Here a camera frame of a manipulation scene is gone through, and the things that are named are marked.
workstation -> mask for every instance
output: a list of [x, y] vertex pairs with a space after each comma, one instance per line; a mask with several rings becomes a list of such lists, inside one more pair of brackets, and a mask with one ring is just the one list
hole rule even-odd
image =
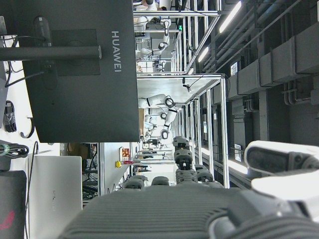
[[0, 238], [318, 238], [318, 8], [0, 0]]

white robotic arm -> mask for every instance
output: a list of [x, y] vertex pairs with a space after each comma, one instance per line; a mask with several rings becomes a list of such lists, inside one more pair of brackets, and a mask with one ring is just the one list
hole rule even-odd
[[[156, 2], [154, 0], [146, 0], [148, 8], [146, 11], [156, 11]], [[137, 19], [136, 23], [134, 24], [135, 31], [145, 31], [146, 24], [152, 20], [153, 17], [151, 16], [141, 16]]]
[[168, 112], [166, 114], [164, 127], [162, 131], [160, 132], [161, 137], [163, 139], [167, 139], [169, 125], [174, 121], [177, 115], [177, 109], [175, 107], [174, 101], [170, 97], [167, 97], [164, 94], [152, 96], [146, 99], [143, 99], [143, 98], [139, 99], [139, 108], [145, 109], [147, 107], [152, 107], [158, 104], [164, 104], [166, 107], [168, 107]]
[[171, 25], [171, 20], [169, 18], [164, 18], [160, 21], [160, 23], [164, 26], [164, 36], [163, 36], [163, 41], [158, 46], [158, 49], [154, 50], [154, 49], [142, 48], [140, 51], [136, 50], [135, 55], [137, 57], [143, 58], [145, 56], [151, 56], [151, 55], [152, 56], [160, 56], [161, 53], [169, 47], [169, 27]]

metal frame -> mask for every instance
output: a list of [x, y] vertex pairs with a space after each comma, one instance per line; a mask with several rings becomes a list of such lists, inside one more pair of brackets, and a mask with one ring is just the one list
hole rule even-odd
[[214, 157], [213, 157], [213, 129], [212, 129], [212, 118], [211, 118], [211, 96], [210, 89], [206, 90], [207, 98], [207, 139], [208, 139], [208, 151], [209, 151], [209, 171], [214, 176]]
[[[197, 11], [197, 0], [194, 0], [194, 6], [193, 9]], [[140, 16], [169, 16], [169, 17], [178, 17], [183, 18], [183, 33], [179, 32], [177, 35], [177, 38], [175, 39], [175, 47], [174, 52], [171, 59], [171, 72], [156, 72], [156, 73], [137, 73], [137, 79], [139, 81], [143, 80], [154, 80], [154, 79], [160, 79], [160, 78], [170, 78], [172, 80], [182, 80], [184, 79], [197, 79], [198, 77], [202, 77], [204, 79], [210, 79], [211, 81], [202, 89], [200, 89], [198, 92], [196, 92], [192, 97], [189, 98], [189, 100], [185, 103], [179, 103], [179, 106], [185, 106], [186, 110], [186, 119], [184, 119], [184, 114], [182, 112], [179, 112], [177, 114], [177, 117], [172, 123], [172, 134], [173, 136], [178, 136], [184, 134], [184, 129], [186, 125], [186, 137], [188, 139], [191, 138], [191, 141], [193, 143], [192, 147], [192, 156], [195, 158], [195, 152], [194, 152], [194, 117], [193, 117], [193, 109], [194, 109], [194, 101], [193, 99], [198, 99], [197, 101], [197, 120], [199, 122], [198, 124], [198, 153], [199, 153], [199, 163], [202, 163], [202, 154], [201, 154], [201, 127], [200, 127], [200, 102], [199, 97], [203, 95], [204, 93], [207, 93], [207, 104], [208, 106], [211, 105], [211, 97], [210, 97], [210, 90], [220, 84], [220, 91], [221, 91], [221, 120], [222, 120], [222, 148], [223, 148], [223, 176], [224, 176], [224, 187], [229, 188], [229, 169], [228, 169], [228, 141], [227, 141], [227, 111], [226, 111], [226, 95], [227, 95], [227, 89], [226, 89], [226, 80], [224, 75], [222, 74], [193, 74], [188, 75], [188, 72], [190, 71], [191, 67], [193, 66], [197, 55], [201, 52], [201, 49], [206, 43], [206, 40], [210, 36], [212, 30], [216, 26], [222, 11], [222, 4], [221, 0], [216, 0], [216, 10], [209, 11], [208, 10], [208, 0], [204, 0], [204, 10], [199, 10], [197, 12], [185, 10], [185, 11], [141, 11], [141, 12], [134, 12], [134, 17], [140, 17]], [[190, 0], [186, 0], [186, 6], [187, 8], [190, 8]], [[212, 18], [210, 24], [208, 24], [208, 17], [211, 16]], [[194, 29], [191, 28], [191, 17], [194, 17]], [[198, 24], [196, 24], [196, 21], [198, 21], [198, 17], [204, 17], [204, 36], [199, 42], [198, 39]], [[186, 39], [186, 28], [188, 28], [188, 39]], [[190, 47], [192, 46], [191, 41], [191, 35], [194, 30], [194, 48], [195, 52], [193, 53], [190, 50]], [[188, 58], [186, 58], [186, 52], [188, 47]], [[187, 107], [190, 107], [190, 115], [188, 115]], [[209, 168], [211, 173], [213, 174], [213, 168], [214, 168], [214, 162], [213, 162], [213, 142], [212, 142], [212, 117], [211, 117], [211, 107], [207, 108], [207, 125], [208, 125], [208, 146], [209, 146], [209, 152], [210, 152], [210, 160], [209, 160]]]
[[198, 163], [203, 164], [203, 155], [201, 152], [201, 114], [200, 114], [200, 96], [197, 98], [196, 117], [197, 117], [197, 147], [198, 147]]
[[[193, 1], [193, 9], [190, 10], [190, 0], [186, 1], [187, 10], [183, 11], [134, 11], [134, 17], [152, 16], [152, 17], [171, 17], [182, 18], [183, 33], [177, 29], [170, 29], [171, 33], [177, 33], [178, 36], [175, 41], [174, 53], [171, 58], [171, 71], [187, 74], [193, 66], [197, 55], [201, 52], [202, 47], [205, 45], [207, 38], [210, 36], [213, 28], [216, 26], [222, 11], [221, 0], [216, 0], [216, 10], [208, 10], [208, 0], [203, 1], [203, 10], [197, 9], [197, 0]], [[194, 27], [191, 27], [191, 17], [194, 18]], [[204, 36], [199, 42], [198, 39], [198, 18], [204, 17]], [[212, 21], [209, 24], [208, 17], [212, 17]], [[163, 32], [163, 30], [145, 30], [144, 32]], [[194, 34], [194, 53], [191, 50], [192, 47], [192, 33]]]
[[[222, 74], [217, 74], [210, 76], [210, 79], [212, 79], [205, 87], [203, 87], [201, 90], [199, 90], [197, 93], [195, 93], [186, 103], [181, 104], [182, 106], [185, 106], [185, 108], [190, 105], [190, 120], [188, 123], [189, 126], [189, 131], [190, 131], [190, 137], [191, 137], [191, 142], [193, 143], [192, 146], [192, 157], [195, 158], [195, 143], [194, 143], [194, 135], [195, 135], [195, 127], [194, 127], [194, 122], [193, 122], [193, 107], [194, 107], [194, 99], [197, 99], [197, 104], [196, 104], [196, 112], [197, 112], [197, 124], [198, 124], [198, 139], [197, 139], [197, 145], [198, 145], [198, 159], [199, 159], [199, 164], [202, 164], [202, 153], [201, 153], [201, 132], [200, 131], [200, 102], [199, 102], [199, 97], [202, 96], [204, 93], [206, 93], [207, 96], [207, 105], [211, 105], [211, 94], [210, 91], [217, 85], [220, 85], [220, 95], [221, 95], [221, 123], [222, 123], [222, 149], [223, 149], [223, 177], [224, 177], [224, 187], [229, 188], [230, 187], [230, 182], [229, 182], [229, 168], [228, 168], [228, 134], [227, 134], [227, 87], [226, 87], [226, 79], [224, 75]], [[172, 127], [178, 126], [177, 120], [173, 122]], [[209, 169], [210, 172], [214, 175], [214, 161], [213, 161], [213, 141], [212, 141], [212, 117], [211, 117], [211, 107], [207, 107], [207, 132], [208, 132], [208, 147], [209, 147], [209, 152], [210, 152], [210, 158], [209, 158]]]

white wall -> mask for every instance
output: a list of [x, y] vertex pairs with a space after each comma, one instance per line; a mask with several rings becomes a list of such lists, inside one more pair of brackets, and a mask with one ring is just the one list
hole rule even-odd
[[[133, 156], [135, 156], [135, 147], [137, 143], [133, 143]], [[113, 189], [113, 184], [117, 184], [125, 171], [128, 169], [128, 165], [122, 165], [121, 168], [115, 167], [115, 162], [120, 160], [120, 147], [130, 148], [129, 142], [121, 143], [104, 143], [104, 173], [105, 173], [105, 192]]]

monitor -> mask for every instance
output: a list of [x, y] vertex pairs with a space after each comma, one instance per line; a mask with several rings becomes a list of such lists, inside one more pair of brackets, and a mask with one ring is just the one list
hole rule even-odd
[[39, 38], [19, 39], [8, 58], [25, 60], [26, 76], [39, 73], [26, 85], [40, 141], [138, 141], [132, 1], [10, 3], [8, 28]]

